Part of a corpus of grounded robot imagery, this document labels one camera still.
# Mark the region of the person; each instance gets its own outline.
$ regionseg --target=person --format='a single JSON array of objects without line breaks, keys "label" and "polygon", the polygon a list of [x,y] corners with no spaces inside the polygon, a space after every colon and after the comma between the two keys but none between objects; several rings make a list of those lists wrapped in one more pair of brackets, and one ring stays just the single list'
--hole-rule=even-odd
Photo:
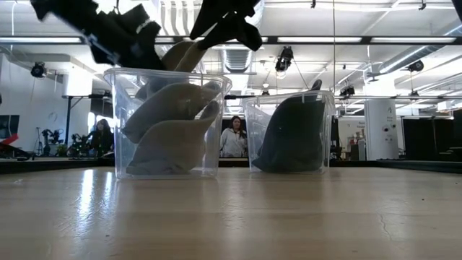
[{"label": "person", "polygon": [[97,156],[104,155],[113,149],[114,136],[110,132],[110,126],[106,119],[101,119],[96,123],[96,129],[88,137],[92,137],[90,146],[97,151]]},{"label": "person", "polygon": [[230,126],[222,133],[220,155],[221,157],[247,156],[247,134],[243,130],[239,116],[233,116]]}]

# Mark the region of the transparent container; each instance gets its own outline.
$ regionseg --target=transparent container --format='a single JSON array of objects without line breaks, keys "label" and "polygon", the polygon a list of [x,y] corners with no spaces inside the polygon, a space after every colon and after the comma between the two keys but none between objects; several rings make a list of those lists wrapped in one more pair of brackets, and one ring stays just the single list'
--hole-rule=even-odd
[{"label": "transparent container", "polygon": [[328,167],[331,92],[250,97],[243,107],[252,173],[322,173]]},{"label": "transparent container", "polygon": [[215,177],[228,78],[109,69],[118,178]]}]

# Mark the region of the ceiling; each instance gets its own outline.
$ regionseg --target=ceiling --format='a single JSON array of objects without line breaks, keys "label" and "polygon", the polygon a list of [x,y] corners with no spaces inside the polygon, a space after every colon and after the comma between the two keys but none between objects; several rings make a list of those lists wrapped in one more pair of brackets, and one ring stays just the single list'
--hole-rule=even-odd
[{"label": "ceiling", "polygon": [[[99,0],[111,8],[110,0]],[[183,4],[183,20],[177,18],[176,4]],[[120,9],[129,10],[142,3],[150,11],[155,0],[129,1],[121,0]],[[160,14],[153,14],[153,19],[162,24],[164,35],[188,34],[191,30],[191,15],[196,18],[201,1],[162,0]],[[267,0],[264,3],[263,18],[260,23],[262,36],[442,36],[448,28],[460,24],[451,0],[427,1],[427,8],[419,11],[422,0],[317,0],[316,7],[310,8],[311,1]],[[78,35],[69,26],[52,15],[45,22],[39,22],[27,1],[0,0],[0,35]],[[280,54],[282,45],[264,45],[253,54],[252,66],[248,74],[239,79],[235,89],[241,93],[252,92],[259,95],[263,83],[269,83],[271,94],[301,91],[310,88],[316,80],[323,81],[324,89],[332,89],[335,83],[345,77],[362,75],[370,63],[385,62],[400,53],[409,45],[293,45],[295,62],[287,70],[283,79],[278,79],[274,72],[275,58]],[[95,64],[90,50],[85,45],[15,45],[14,51],[23,55],[66,54],[84,64],[94,74],[103,72],[107,65]],[[222,74],[221,50],[209,50],[203,62],[207,73]],[[410,80],[408,71],[392,73],[396,92],[408,95],[411,88],[430,85],[442,79],[460,73],[462,46],[446,46],[424,58],[424,71],[414,74]],[[362,93],[364,80],[354,83],[357,95]],[[336,90],[343,84],[335,86]],[[454,89],[462,88],[458,79],[426,92],[426,95],[441,95]]]}]

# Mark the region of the table surface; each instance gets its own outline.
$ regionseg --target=table surface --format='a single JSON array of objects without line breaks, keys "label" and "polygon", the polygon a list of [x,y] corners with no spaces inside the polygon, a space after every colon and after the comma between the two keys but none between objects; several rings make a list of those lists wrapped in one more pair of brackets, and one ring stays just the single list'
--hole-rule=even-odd
[{"label": "table surface", "polygon": [[0,175],[0,259],[462,259],[462,175]]}]

